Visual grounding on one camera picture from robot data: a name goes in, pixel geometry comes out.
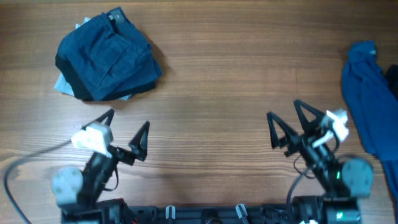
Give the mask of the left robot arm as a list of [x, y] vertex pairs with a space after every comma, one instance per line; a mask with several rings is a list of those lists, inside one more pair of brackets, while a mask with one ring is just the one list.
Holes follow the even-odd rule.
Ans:
[[150, 122], [146, 121], [130, 140], [129, 150], [113, 146], [110, 128], [114, 110], [110, 109], [99, 118], [84, 125], [71, 137], [76, 149], [93, 151], [83, 170], [76, 167], [60, 169], [52, 179], [52, 192], [58, 207], [66, 213], [75, 213], [94, 207], [102, 192], [111, 192], [106, 184], [112, 175], [116, 178], [118, 164], [133, 165], [147, 157]]

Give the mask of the blue polo shirt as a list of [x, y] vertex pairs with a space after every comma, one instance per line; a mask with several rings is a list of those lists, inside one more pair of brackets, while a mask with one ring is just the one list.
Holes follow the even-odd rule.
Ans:
[[364, 150], [379, 159], [397, 199], [397, 99], [377, 64], [373, 40], [354, 43], [349, 49], [342, 92]]

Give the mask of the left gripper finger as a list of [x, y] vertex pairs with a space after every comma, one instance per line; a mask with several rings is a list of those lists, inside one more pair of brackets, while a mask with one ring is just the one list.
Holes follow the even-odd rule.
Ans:
[[96, 118], [94, 122], [101, 123], [107, 126], [111, 125], [113, 120], [115, 111], [113, 109], [109, 109], [107, 112], [102, 114], [99, 118]]
[[135, 159], [142, 162], [144, 162], [147, 157], [149, 128], [150, 122], [146, 121], [129, 142], [129, 147]]

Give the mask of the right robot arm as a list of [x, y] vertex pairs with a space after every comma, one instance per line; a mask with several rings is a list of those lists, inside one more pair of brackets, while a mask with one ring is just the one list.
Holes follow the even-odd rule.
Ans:
[[283, 148], [285, 156], [299, 153], [313, 172], [327, 197], [368, 197], [373, 167], [366, 159], [352, 155], [335, 156], [348, 137], [348, 114], [344, 109], [322, 112], [302, 100], [294, 101], [303, 133], [299, 134], [273, 112], [267, 113], [272, 148]]

